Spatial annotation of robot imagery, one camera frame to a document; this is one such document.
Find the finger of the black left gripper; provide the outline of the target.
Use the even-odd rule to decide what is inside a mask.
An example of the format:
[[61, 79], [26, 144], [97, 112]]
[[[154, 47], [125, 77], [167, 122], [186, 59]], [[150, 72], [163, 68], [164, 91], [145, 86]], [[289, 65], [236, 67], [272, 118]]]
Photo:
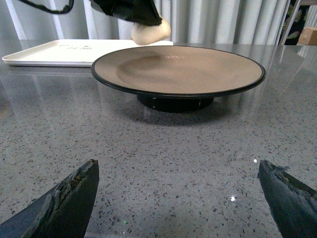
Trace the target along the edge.
[[0, 225], [2, 238], [82, 238], [99, 185], [99, 164], [89, 160], [27, 208]]

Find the black cloth-covered right gripper left finger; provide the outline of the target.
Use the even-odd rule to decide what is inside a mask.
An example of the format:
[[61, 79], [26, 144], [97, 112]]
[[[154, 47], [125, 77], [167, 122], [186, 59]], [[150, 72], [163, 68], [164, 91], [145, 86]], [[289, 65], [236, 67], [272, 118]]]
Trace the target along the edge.
[[162, 22], [153, 0], [91, 0], [91, 7], [106, 15], [146, 26]]

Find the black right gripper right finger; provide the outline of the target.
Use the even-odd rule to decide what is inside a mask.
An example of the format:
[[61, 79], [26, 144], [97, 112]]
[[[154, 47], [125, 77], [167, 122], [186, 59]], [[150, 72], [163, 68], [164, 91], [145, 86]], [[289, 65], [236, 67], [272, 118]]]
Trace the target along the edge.
[[260, 161], [258, 178], [271, 215], [284, 238], [315, 238], [317, 191], [286, 170], [267, 160]]

